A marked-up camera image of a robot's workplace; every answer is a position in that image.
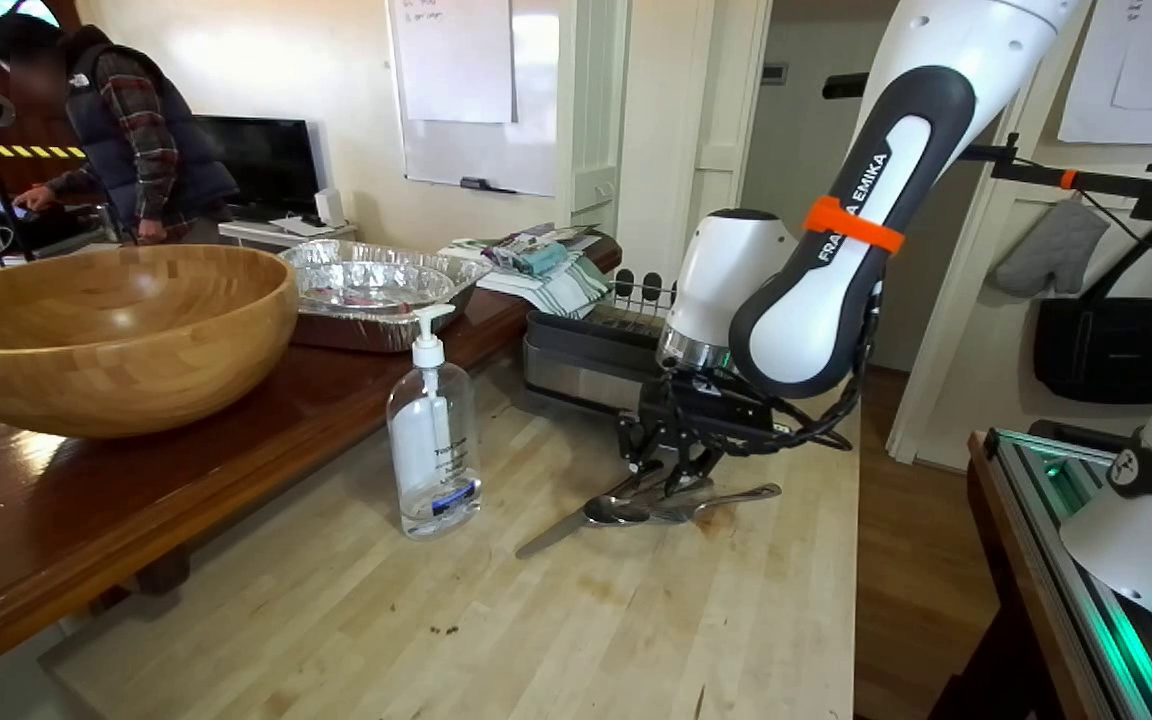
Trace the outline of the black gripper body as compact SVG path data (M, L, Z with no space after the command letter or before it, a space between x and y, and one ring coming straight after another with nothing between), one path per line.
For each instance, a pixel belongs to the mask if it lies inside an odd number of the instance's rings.
M723 455L761 455L779 449L772 407L735 383L699 375L654 375L640 404L616 418L616 439L626 473L643 461L665 465L665 490L683 473L714 468Z

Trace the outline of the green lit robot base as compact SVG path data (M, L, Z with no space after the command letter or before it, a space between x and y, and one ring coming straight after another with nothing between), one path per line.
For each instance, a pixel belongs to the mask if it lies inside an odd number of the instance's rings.
M967 452L998 596L1033 629L1054 704L1152 720L1152 455L1007 429L975 432Z

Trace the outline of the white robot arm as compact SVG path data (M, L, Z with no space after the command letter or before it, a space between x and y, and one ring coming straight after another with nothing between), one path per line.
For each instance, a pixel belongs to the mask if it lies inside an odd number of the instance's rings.
M903 227L1013 105L1078 0L899 0L860 119L805 231L707 213L658 334L658 374L621 418L610 504L683 499L723 455L842 449Z

